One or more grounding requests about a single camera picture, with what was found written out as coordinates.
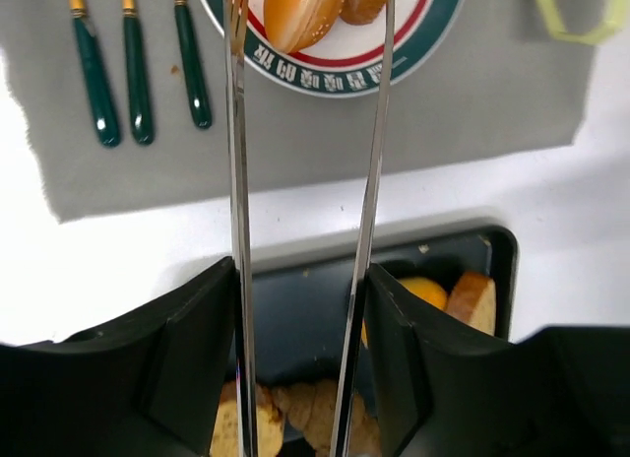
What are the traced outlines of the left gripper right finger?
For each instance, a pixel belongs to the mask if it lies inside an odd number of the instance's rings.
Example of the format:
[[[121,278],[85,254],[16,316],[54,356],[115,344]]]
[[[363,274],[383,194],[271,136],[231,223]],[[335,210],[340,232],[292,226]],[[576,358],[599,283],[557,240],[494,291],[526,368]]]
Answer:
[[[549,327],[511,344],[368,274],[366,327],[386,456],[625,456],[629,332]]]

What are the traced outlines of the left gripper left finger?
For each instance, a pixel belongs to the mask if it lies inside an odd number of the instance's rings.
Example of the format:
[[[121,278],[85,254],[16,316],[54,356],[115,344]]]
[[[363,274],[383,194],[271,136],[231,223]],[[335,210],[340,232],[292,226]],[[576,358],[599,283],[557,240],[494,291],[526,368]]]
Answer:
[[[61,343],[1,350],[5,456],[205,456],[234,332],[223,258]]]

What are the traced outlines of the brown oblong bread roll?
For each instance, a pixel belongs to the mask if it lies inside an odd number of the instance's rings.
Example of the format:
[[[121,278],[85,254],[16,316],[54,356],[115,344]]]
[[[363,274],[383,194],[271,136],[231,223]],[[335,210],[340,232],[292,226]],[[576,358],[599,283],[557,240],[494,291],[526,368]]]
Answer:
[[[363,26],[372,23],[387,0],[345,0],[340,17],[347,24]]]

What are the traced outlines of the orange round bun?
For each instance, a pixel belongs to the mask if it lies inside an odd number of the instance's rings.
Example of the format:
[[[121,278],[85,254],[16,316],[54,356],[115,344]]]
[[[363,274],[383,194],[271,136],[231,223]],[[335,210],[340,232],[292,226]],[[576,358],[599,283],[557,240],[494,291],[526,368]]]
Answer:
[[[264,0],[268,42],[291,54],[321,40],[337,20],[345,0]]]

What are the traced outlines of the metal tongs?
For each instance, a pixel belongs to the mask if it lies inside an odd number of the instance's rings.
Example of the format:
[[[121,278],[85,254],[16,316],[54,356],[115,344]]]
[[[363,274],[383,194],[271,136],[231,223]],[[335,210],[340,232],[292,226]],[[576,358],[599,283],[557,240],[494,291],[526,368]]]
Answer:
[[[384,51],[370,166],[350,285],[345,341],[330,444],[330,453],[333,456],[346,456],[349,450],[356,363],[366,298],[365,278],[370,265],[389,104],[395,43],[395,4],[396,0],[387,0],[386,2]],[[255,334],[244,100],[244,45],[248,22],[248,0],[222,0],[222,10],[232,256],[239,275],[237,310],[240,317],[236,322],[235,329],[239,450],[243,456],[255,456],[258,453]]]

